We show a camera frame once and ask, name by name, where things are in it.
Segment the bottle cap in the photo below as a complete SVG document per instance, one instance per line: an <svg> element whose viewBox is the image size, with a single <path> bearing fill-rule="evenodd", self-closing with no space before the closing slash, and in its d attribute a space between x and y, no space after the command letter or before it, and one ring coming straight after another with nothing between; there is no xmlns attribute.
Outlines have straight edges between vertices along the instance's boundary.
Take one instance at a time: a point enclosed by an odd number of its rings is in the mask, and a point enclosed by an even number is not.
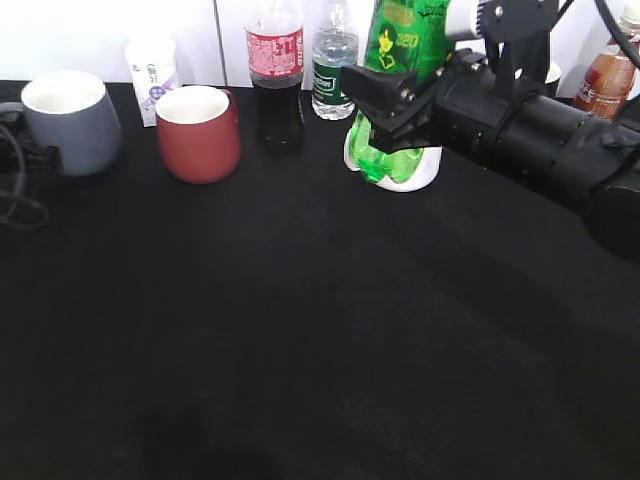
<svg viewBox="0 0 640 480"><path fill-rule="evenodd" d="M640 24L640 1L631 0L624 6L622 19L628 23Z"/></svg>

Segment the red bottle label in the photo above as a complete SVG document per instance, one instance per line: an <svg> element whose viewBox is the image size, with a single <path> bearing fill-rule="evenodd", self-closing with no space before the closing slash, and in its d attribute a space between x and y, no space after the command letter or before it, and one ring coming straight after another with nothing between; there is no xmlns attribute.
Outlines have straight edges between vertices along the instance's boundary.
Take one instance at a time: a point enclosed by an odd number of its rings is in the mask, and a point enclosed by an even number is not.
<svg viewBox="0 0 640 480"><path fill-rule="evenodd" d="M249 68L265 77L287 77L304 67L302 28L288 35L271 37L247 32Z"/></svg>

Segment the black robotic arm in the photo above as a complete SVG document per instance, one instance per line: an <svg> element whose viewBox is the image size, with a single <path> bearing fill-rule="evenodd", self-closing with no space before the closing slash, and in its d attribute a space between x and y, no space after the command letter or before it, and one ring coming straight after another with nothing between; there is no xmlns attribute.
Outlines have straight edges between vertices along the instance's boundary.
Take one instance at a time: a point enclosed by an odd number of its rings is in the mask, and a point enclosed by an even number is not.
<svg viewBox="0 0 640 480"><path fill-rule="evenodd" d="M483 8L488 55L458 51L421 85L344 69L371 145L447 147L577 212L600 245L640 263L640 134L544 96L557 0Z"/></svg>

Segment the beverage bottle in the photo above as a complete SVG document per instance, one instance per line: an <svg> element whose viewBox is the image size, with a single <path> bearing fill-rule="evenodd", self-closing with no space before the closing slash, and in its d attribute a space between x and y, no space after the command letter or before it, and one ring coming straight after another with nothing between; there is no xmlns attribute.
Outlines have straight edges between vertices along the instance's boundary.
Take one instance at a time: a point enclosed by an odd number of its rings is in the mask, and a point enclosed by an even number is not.
<svg viewBox="0 0 640 480"><path fill-rule="evenodd" d="M418 81L424 81L445 63L454 46L445 35L449 1L376 0L365 67L379 73L417 71ZM407 182L418 168L424 150L384 154L369 146L370 131L369 121L359 112L350 134L351 162L370 182L378 183L385 176L396 183Z"/></svg>
<svg viewBox="0 0 640 480"><path fill-rule="evenodd" d="M302 22L296 0L261 0L246 25L258 139L273 155L298 151L304 137Z"/></svg>
<svg viewBox="0 0 640 480"><path fill-rule="evenodd" d="M629 41L638 48L640 2L632 0L625 5L619 25ZM587 70L573 99L573 106L611 119L626 102L635 75L636 67L612 38Z"/></svg>
<svg viewBox="0 0 640 480"><path fill-rule="evenodd" d="M358 33L347 0L324 0L323 19L313 36L313 96L316 114L324 120L347 118L355 105L340 90L340 68L358 63Z"/></svg>

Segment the white container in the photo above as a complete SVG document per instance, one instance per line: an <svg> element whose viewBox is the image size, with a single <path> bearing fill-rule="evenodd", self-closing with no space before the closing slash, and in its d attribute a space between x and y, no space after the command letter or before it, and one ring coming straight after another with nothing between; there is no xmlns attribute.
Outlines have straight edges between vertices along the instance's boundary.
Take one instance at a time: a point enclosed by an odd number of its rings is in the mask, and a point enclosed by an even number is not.
<svg viewBox="0 0 640 480"><path fill-rule="evenodd" d="M349 154L349 143L351 142L351 130L347 133L347 138L344 141L344 163L352 172L359 172L358 167ZM422 160L418 164L418 168L412 175L412 177L405 183L396 183L389 177L385 176L382 180L376 183L380 188L389 190L391 192L407 193L420 190L431 183L438 176L440 171L440 160L442 158L442 147L428 147L424 149L422 154Z"/></svg>
<svg viewBox="0 0 640 480"><path fill-rule="evenodd" d="M181 87L176 68L176 43L169 37L133 35L125 49L142 122L156 126L156 103L168 91Z"/></svg>

